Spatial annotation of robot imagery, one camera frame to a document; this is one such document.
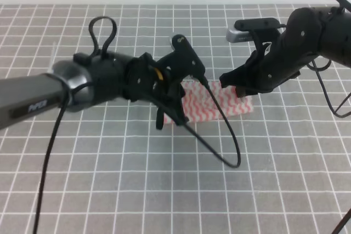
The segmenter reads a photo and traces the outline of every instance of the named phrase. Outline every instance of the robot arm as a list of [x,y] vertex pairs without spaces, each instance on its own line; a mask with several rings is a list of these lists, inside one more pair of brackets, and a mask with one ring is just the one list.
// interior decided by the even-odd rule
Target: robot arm
[[[238,97],[269,93],[318,56],[351,67],[351,14],[345,12],[351,5],[337,1],[340,7],[296,9],[286,26],[272,18],[237,21],[227,40],[253,40],[256,50],[244,65],[220,77],[222,87],[236,86]],[[282,34],[281,27],[286,27]],[[264,42],[271,42],[266,55]]]

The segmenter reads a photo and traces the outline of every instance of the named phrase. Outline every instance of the grid mat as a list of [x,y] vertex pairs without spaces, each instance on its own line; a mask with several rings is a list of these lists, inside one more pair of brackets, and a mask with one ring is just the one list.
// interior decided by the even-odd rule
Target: grid mat
[[[73,53],[90,53],[90,20],[114,18],[110,49],[157,59],[169,36],[187,36],[208,79],[242,65],[253,43],[229,44],[237,19],[272,16],[286,23],[307,5],[3,5],[0,77],[46,72]],[[109,21],[97,23],[99,43]],[[319,65],[325,59],[317,59]],[[321,73],[332,104],[351,91],[350,69]],[[219,163],[183,128],[155,129],[156,108],[122,99],[66,113],[50,158],[40,233],[330,233],[351,207],[351,119],[335,119],[307,68],[270,94],[254,113],[231,118],[240,169]],[[344,111],[351,110],[347,102]],[[36,193],[58,111],[0,131],[0,233],[31,233]],[[235,159],[223,121],[197,123],[219,152]],[[351,222],[348,224],[351,233]]]

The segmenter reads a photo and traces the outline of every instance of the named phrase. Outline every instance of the patterned dish towel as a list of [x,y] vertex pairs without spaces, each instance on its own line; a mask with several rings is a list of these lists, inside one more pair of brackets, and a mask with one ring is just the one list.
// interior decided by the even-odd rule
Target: patterned dish towel
[[[252,98],[250,96],[239,99],[233,86],[223,89],[220,86],[220,82],[215,81],[209,82],[209,85],[227,117],[253,112]],[[210,94],[200,82],[184,81],[182,86],[186,92],[185,97],[182,98],[183,108],[189,122],[222,119]],[[173,121],[168,115],[165,115],[164,124],[167,123],[173,123]]]

